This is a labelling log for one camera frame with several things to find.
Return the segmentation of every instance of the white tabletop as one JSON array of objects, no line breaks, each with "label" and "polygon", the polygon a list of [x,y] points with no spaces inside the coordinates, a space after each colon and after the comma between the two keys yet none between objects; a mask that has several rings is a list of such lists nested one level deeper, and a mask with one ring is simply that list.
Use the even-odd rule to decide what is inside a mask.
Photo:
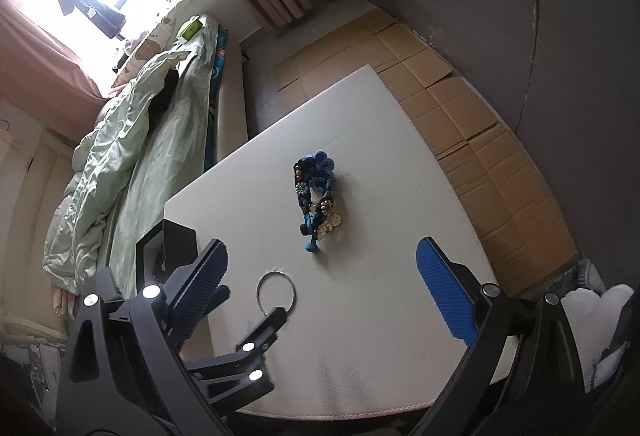
[{"label": "white tabletop", "polygon": [[[292,166],[324,150],[335,161],[343,223],[305,251]],[[256,136],[169,200],[164,216],[194,228],[199,248],[225,242],[231,298],[209,316],[216,354],[261,318],[256,286],[289,275],[298,304],[266,362],[273,392],[243,411],[295,419],[382,416],[433,403],[465,351],[450,336],[415,263],[431,235],[481,283],[495,281],[438,162],[369,67]],[[271,286],[266,306],[286,289]],[[508,344],[495,377],[513,359]]]}]

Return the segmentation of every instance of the gray floor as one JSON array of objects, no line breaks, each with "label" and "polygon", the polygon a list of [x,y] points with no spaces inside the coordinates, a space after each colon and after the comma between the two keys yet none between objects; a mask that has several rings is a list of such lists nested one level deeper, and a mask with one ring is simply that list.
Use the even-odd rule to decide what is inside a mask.
[{"label": "gray floor", "polygon": [[243,74],[250,138],[284,116],[276,104],[273,66],[373,8],[366,0],[335,0],[246,50],[249,61]]}]

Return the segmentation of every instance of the metal hoop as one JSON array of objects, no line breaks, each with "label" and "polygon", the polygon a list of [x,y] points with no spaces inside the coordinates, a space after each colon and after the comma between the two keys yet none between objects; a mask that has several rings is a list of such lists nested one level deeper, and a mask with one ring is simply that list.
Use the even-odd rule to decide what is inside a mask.
[{"label": "metal hoop", "polygon": [[293,298],[291,299],[291,304],[289,305],[289,308],[286,310],[287,311],[287,315],[288,315],[289,312],[294,307],[296,307],[296,302],[298,301],[298,293],[296,292],[296,285],[293,284],[293,281],[291,280],[291,278],[286,273],[284,273],[283,271],[280,271],[280,270],[268,271],[267,273],[265,273],[262,276],[262,278],[258,281],[258,287],[255,289],[255,301],[258,303],[258,308],[260,308],[260,311],[262,313],[264,313],[265,315],[268,315],[268,313],[264,310],[264,308],[262,307],[262,304],[260,302],[260,290],[262,289],[262,285],[264,284],[264,281],[267,279],[267,277],[269,277],[271,275],[281,275],[287,281],[289,281],[289,285],[291,286],[291,291],[293,292]]}]

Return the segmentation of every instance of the cardboard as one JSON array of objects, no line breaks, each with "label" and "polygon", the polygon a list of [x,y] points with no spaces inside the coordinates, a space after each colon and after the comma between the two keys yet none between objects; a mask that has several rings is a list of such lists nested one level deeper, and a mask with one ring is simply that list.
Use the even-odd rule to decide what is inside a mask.
[{"label": "cardboard", "polygon": [[380,10],[275,66],[280,110],[293,111],[366,64],[436,156],[505,292],[530,290],[577,257],[558,204],[515,136],[446,62]]}]

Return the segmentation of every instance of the blue gripper pad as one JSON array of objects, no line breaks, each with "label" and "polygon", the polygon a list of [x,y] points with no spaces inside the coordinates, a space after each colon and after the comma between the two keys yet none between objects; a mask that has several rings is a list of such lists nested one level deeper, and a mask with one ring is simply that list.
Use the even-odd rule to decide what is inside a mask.
[{"label": "blue gripper pad", "polygon": [[415,251],[422,280],[447,323],[451,335],[471,346],[478,336],[474,304],[435,247],[422,239]]},{"label": "blue gripper pad", "polygon": [[203,256],[198,257],[196,262],[180,266],[169,278],[169,281],[184,278],[180,291],[169,304],[169,329],[166,338],[172,346],[181,346],[182,342],[193,335],[193,330],[206,315],[209,304],[218,291],[227,263],[225,244],[215,240],[209,243]]}]

